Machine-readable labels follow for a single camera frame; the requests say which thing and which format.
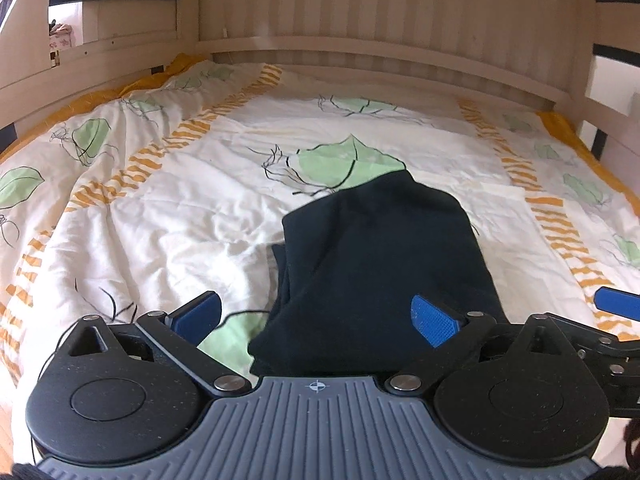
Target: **wooden bed frame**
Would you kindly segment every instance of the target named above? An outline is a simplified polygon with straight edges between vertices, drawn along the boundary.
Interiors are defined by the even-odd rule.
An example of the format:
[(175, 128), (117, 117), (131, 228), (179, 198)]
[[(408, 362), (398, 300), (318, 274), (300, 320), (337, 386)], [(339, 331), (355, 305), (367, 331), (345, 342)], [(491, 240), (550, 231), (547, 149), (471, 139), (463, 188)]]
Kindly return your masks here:
[[(588, 121), (640, 164), (637, 121), (585, 97), (594, 43), (640, 52), (640, 6), (596, 0), (140, 0), (84, 2), (84, 44), (50, 66), (49, 0), (14, 0), (0, 31), (0, 128), (18, 137), (92, 89), (179, 52), (452, 93)], [(159, 25), (146, 27), (154, 22)], [(615, 157), (606, 157), (616, 172)], [(627, 184), (638, 190), (640, 182)]]

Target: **bed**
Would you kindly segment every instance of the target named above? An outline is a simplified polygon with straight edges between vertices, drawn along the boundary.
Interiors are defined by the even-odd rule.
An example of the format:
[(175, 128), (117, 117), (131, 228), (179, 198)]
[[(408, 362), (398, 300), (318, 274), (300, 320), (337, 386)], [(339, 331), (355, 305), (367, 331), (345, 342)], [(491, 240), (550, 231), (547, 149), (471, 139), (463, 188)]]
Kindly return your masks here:
[[(640, 292), (638, 122), (585, 95), (594, 44), (640, 51), (616, 18), (637, 19), (633, 3), (49, 3), (71, 1), (84, 43), (55, 68), (47, 0), (15, 0), (0, 28), (0, 126), (18, 136), (0, 156), (16, 461), (34, 460), (26, 399), (79, 316), (130, 322), (215, 290), (224, 321), (201, 349), (249, 376), (282, 217), (395, 170), (461, 203), (510, 321), (549, 311), (640, 338), (593, 303), (600, 286)], [(609, 134), (607, 167), (584, 121)], [(625, 424), (600, 463), (624, 463)]]
[[(561, 116), (186, 56), (162, 79), (68, 110), (3, 158), (2, 355), (21, 373), (17, 460), (31, 455), (28, 393), (86, 314), (131, 322), (215, 290), (226, 321), (201, 349), (249, 376), (282, 216), (389, 171), (460, 201), (510, 321), (544, 310), (623, 340), (640, 333), (593, 305), (603, 285), (637, 292), (638, 201)], [(619, 438), (603, 441), (602, 460)]]

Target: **folded black fabric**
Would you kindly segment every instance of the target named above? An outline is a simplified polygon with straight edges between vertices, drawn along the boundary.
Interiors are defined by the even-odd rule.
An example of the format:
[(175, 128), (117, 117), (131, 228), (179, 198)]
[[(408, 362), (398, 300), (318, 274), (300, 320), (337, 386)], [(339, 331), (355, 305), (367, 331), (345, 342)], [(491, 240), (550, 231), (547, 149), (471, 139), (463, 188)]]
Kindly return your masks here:
[(395, 171), (287, 214), (278, 297), (249, 344), (257, 375), (385, 374), (429, 348), (420, 294), (506, 322), (468, 217), (450, 194)]

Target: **green leaf print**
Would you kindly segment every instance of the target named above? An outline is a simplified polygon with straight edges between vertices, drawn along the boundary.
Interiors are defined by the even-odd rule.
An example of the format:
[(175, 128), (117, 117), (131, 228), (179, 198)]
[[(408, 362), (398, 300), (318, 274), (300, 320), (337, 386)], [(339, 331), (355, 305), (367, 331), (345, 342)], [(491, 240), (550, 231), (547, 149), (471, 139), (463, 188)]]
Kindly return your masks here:
[(539, 158), (546, 158), (548, 160), (561, 160), (558, 152), (556, 152), (556, 150), (554, 150), (550, 144), (536, 143), (535, 149)]
[(604, 193), (593, 182), (585, 182), (573, 175), (565, 173), (562, 180), (564, 184), (574, 190), (580, 200), (590, 205), (604, 203)]
[(200, 75), (208, 79), (220, 79), (220, 81), (226, 81), (229, 79), (234, 71), (228, 66), (217, 66), (209, 68), (209, 70), (203, 70)]
[(188, 90), (190, 88), (199, 88), (200, 86), (202, 86), (202, 81), (199, 77), (184, 75), (176, 79), (170, 86), (170, 88), (175, 88), (177, 90)]
[(507, 114), (503, 115), (503, 117), (510, 132), (525, 132), (526, 134), (530, 134), (533, 131), (531, 125), (519, 117)]
[(147, 97), (144, 100), (124, 99), (123, 101), (133, 113), (144, 118), (146, 118), (146, 114), (148, 113), (162, 110), (161, 105), (152, 97)]
[(396, 111), (397, 106), (382, 101), (373, 101), (365, 98), (344, 98), (331, 96), (328, 99), (321, 97), (318, 105), (323, 112), (343, 112), (345, 117), (353, 114), (375, 115), (383, 110)]
[(619, 235), (614, 235), (613, 239), (626, 260), (637, 269), (640, 269), (640, 249), (638, 249), (638, 245), (631, 240), (625, 240)]
[(0, 178), (0, 209), (9, 209), (24, 202), (43, 182), (40, 172), (29, 166), (7, 171)]
[(91, 161), (98, 155), (110, 130), (111, 127), (106, 119), (89, 119), (71, 133), (71, 139), (76, 145), (78, 160), (84, 166), (91, 164)]
[(404, 162), (370, 148), (349, 136), (335, 144), (321, 144), (298, 152), (306, 179), (339, 190), (359, 186), (390, 171), (404, 170)]
[(247, 345), (264, 329), (268, 315), (268, 312), (255, 311), (231, 314), (198, 348), (227, 368), (247, 377), (254, 362), (254, 358), (247, 352)]

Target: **crosshair logo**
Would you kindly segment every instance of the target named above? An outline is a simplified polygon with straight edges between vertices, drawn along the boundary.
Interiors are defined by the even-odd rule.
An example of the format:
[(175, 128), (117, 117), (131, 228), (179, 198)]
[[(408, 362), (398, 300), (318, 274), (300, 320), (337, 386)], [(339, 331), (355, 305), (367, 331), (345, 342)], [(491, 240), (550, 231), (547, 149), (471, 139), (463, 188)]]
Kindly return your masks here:
[(309, 388), (310, 390), (313, 390), (315, 393), (321, 392), (326, 387), (327, 387), (327, 384), (324, 384), (323, 382), (318, 380), (315, 380), (313, 383), (307, 386), (307, 388)]

